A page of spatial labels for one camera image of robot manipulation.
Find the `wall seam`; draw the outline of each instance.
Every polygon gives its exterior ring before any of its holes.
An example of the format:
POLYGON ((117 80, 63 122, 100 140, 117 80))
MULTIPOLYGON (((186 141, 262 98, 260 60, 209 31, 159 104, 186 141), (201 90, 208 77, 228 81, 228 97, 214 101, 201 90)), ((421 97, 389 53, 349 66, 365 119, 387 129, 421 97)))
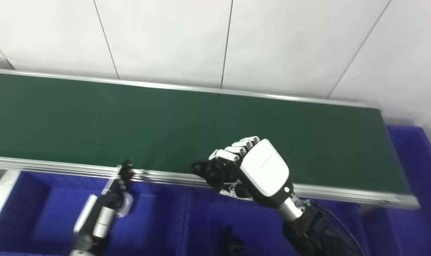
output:
POLYGON ((356 56, 358 55, 358 53, 360 52, 360 50, 362 49, 363 45, 365 44, 365 42, 367 41, 368 37, 370 36, 370 34, 372 33, 373 29, 376 27, 376 24, 378 24, 378 21, 381 19, 381 17, 383 16, 384 12, 386 11, 386 9, 388 8, 389 4, 391 3, 392 0, 389 0, 389 2, 387 2, 386 6, 384 7, 383 11, 379 14, 378 18, 376 19, 375 23, 373 23, 372 28, 370 29, 370 31, 367 33, 367 36, 365 36, 364 40, 362 41, 362 43, 360 44, 358 50, 355 52, 354 56, 352 57, 352 59, 350 60, 350 62, 348 63, 348 65, 346 66, 345 70, 342 72, 342 75, 340 76, 340 78, 335 82, 335 85, 332 87, 332 90, 329 92, 328 96, 326 97, 326 99, 329 99, 332 96, 332 93, 335 91, 336 87, 339 85, 340 81, 342 80, 343 76, 345 76, 345 73, 347 72, 348 68, 350 68, 351 64, 353 63, 353 61, 355 60, 356 56))

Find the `white robotic hand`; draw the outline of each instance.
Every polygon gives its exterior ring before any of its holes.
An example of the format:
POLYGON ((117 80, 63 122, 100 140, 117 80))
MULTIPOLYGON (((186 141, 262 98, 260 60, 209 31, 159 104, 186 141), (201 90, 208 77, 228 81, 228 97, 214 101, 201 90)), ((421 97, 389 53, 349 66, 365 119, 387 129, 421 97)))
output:
POLYGON ((288 165, 267 139, 243 138, 215 150, 209 160, 195 162, 191 169, 217 193, 275 209, 283 219, 285 238, 302 256, 364 255, 349 231, 346 237, 324 217, 322 210, 328 213, 327 209, 296 196, 288 165))
POLYGON ((192 172, 225 196, 255 200, 262 206, 283 210, 292 219, 302 214, 287 164, 267 139, 243 138, 225 149, 215 150, 209 160, 195 162, 192 172))

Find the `blue plastic bin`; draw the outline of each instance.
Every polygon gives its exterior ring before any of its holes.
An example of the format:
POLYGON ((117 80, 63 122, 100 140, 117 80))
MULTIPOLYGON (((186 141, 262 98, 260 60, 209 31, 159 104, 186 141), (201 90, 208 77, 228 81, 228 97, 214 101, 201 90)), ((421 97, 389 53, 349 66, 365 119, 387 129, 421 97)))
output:
MULTIPOLYGON (((67 255, 72 230, 91 193, 106 180, 41 173, 20 174, 0 214, 0 255, 67 255)), ((107 256, 222 255, 222 233, 231 225, 245 256, 295 255, 277 213, 220 196, 207 188, 135 183, 134 204, 117 220, 107 256)), ((366 244, 357 205, 322 202, 366 244)))

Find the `blue storage crate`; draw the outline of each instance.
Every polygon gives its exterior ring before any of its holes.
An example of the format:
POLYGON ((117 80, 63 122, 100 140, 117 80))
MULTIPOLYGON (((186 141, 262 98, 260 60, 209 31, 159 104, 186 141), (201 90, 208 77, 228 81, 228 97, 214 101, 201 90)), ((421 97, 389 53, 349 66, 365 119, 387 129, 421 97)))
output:
MULTIPOLYGON (((99 194, 106 181, 21 173, 0 214, 0 254, 68 255, 88 196, 99 194)), ((135 183, 130 214, 116 221, 106 255, 176 255, 187 189, 135 183)))
MULTIPOLYGON (((88 196, 107 180, 41 173, 20 174, 0 214, 0 255, 67 255, 73 226, 88 196)), ((233 227, 245 256, 295 255, 273 209, 221 196, 208 188, 135 183, 134 204, 112 232, 106 256, 222 255, 222 233, 233 227)), ((362 245, 357 205, 320 201, 362 245)))
MULTIPOLYGON (((431 145, 421 127, 412 126, 388 126, 394 147, 399 156, 404 173, 409 181, 412 193, 418 198, 421 208, 416 216, 417 222, 425 225, 430 235, 428 241, 431 243, 431 145)), ((394 219, 398 220, 399 212, 395 211, 394 219)), ((403 212, 403 222, 397 226, 407 225, 406 220, 410 220, 410 212, 403 212)), ((399 232, 403 236, 402 240, 411 240, 416 234, 412 232, 399 232)))

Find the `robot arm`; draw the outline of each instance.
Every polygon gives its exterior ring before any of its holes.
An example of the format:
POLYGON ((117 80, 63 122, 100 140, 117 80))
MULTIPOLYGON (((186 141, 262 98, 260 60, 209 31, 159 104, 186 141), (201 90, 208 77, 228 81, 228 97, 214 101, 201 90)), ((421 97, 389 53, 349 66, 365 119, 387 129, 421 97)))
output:
POLYGON ((109 243, 109 232, 117 217, 130 210, 133 197, 127 193, 134 171, 128 160, 118 166, 100 196, 90 195, 74 226, 75 244, 70 256, 100 256, 109 243))
POLYGON ((323 216, 319 204, 296 196, 288 165, 267 139, 243 138, 195 162, 191 170, 217 193, 275 209, 284 236, 302 256, 363 254, 323 216))

